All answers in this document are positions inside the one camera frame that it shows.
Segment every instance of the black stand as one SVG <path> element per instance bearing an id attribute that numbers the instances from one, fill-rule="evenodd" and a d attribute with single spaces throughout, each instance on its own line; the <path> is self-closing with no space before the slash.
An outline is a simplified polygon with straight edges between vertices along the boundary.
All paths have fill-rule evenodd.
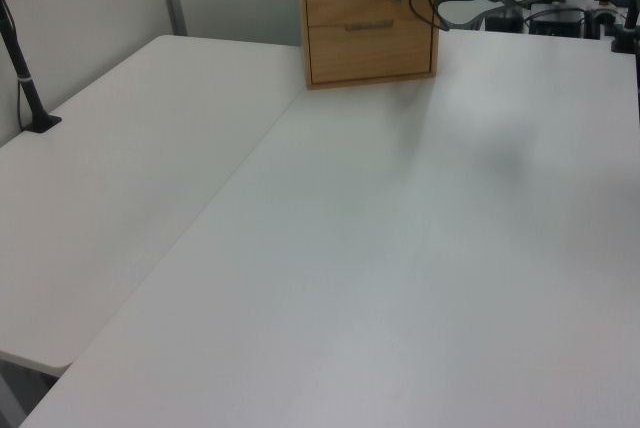
<path id="1" fill-rule="evenodd" d="M 22 91 L 29 102 L 32 113 L 32 122 L 29 126 L 25 127 L 26 131 L 33 131 L 35 133 L 44 133 L 52 126 L 57 125 L 62 121 L 57 116 L 51 116 L 42 107 L 42 102 L 38 96 L 36 85 L 31 79 L 31 73 L 27 67 L 27 62 L 24 59 L 20 45 L 18 44 L 18 35 L 13 26 L 11 17 L 6 8 L 5 0 L 0 0 L 0 32 L 4 39 L 4 44 L 7 47 L 13 67 L 18 75 L 18 81 L 22 86 Z"/>
<path id="2" fill-rule="evenodd" d="M 614 53 L 627 53 L 630 55 L 636 53 L 639 38 L 638 30 L 636 29 L 638 24 L 638 2 L 639 0 L 631 1 L 624 26 L 617 25 L 616 39 L 611 42 L 611 51 Z"/>

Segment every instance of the floor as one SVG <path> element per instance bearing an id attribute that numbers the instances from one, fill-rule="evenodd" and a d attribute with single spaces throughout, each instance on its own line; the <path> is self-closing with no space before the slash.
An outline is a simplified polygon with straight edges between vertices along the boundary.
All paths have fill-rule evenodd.
<path id="1" fill-rule="evenodd" d="M 18 428 L 56 379 L 0 361 L 0 428 Z"/>

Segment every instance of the wooden cabinet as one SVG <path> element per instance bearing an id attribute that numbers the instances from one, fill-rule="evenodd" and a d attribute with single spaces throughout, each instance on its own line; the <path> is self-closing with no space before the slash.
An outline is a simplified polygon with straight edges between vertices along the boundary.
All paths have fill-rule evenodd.
<path id="1" fill-rule="evenodd" d="M 427 0 L 414 6 L 434 20 Z M 438 30 L 409 0 L 300 0 L 300 12 L 309 88 L 435 76 Z"/>

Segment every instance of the drawer handle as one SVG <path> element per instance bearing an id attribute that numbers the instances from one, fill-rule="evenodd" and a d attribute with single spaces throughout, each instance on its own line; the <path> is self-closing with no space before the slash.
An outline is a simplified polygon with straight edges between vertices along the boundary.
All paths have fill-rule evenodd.
<path id="1" fill-rule="evenodd" d="M 344 25 L 347 31 L 359 31 L 359 30 L 379 30 L 381 28 L 391 28 L 394 20 L 382 20 L 382 21 L 367 21 L 364 23 L 351 23 Z"/>

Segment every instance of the white table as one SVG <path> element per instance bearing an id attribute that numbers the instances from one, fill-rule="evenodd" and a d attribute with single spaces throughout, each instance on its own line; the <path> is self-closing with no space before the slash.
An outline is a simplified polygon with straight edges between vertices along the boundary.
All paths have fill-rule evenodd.
<path id="1" fill-rule="evenodd" d="M 634 60 L 440 50 L 302 94 L 25 428 L 637 427 Z"/>
<path id="2" fill-rule="evenodd" d="M 296 48 L 161 37 L 2 147 L 0 359 L 60 375 L 303 89 Z"/>

